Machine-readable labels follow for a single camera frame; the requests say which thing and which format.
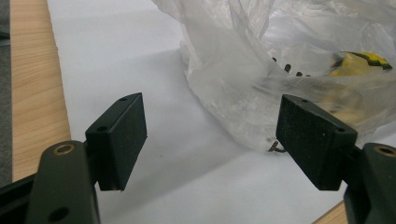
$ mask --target white paper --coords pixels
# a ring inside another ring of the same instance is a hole
[[[342,200],[345,186],[319,191],[290,155],[222,130],[188,87],[179,25],[149,0],[49,0],[49,11],[72,139],[143,92],[148,139],[127,189],[98,191],[102,223],[309,223]]]

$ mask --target clamp jaw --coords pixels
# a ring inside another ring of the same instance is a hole
[[[283,95],[276,138],[319,190],[344,195],[349,223],[396,220],[396,148],[369,143],[355,147],[358,133],[317,105]]]
[[[46,149],[35,175],[0,189],[0,223],[100,223],[94,185],[124,190],[147,138],[143,96],[125,96],[85,132]]]

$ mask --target brass insert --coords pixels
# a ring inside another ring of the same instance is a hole
[[[376,146],[376,147],[374,147],[374,149],[375,149],[375,151],[381,153],[384,156],[396,158],[396,149],[393,147]]]
[[[53,149],[53,154],[57,156],[65,155],[75,149],[75,146],[72,144],[60,145]]]

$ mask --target screw hole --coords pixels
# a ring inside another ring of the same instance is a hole
[[[72,144],[62,145],[62,146],[58,146],[55,149],[53,149],[53,153],[57,156],[62,156],[64,154],[67,154],[67,153],[73,151],[74,148],[75,148],[75,146]]]
[[[386,154],[395,154],[394,151],[387,149],[387,148],[381,147],[379,150]]]
[[[104,132],[105,130],[107,130],[106,126],[102,126],[102,127],[99,127],[98,129],[96,129],[96,131],[98,131],[98,132]]]
[[[396,149],[392,147],[377,146],[375,150],[385,156],[396,158]]]
[[[49,222],[61,221],[69,214],[69,209],[66,207],[61,207],[49,214]]]

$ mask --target wooden surface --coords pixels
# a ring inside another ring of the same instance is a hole
[[[70,130],[47,1],[10,4],[15,181],[35,173],[41,152],[69,140]],[[344,204],[315,223],[347,223]]]
[[[332,208],[329,212],[324,214],[322,217],[318,218],[314,222],[315,224],[346,224],[347,223],[347,215],[346,208],[344,202],[340,202],[334,208]]]

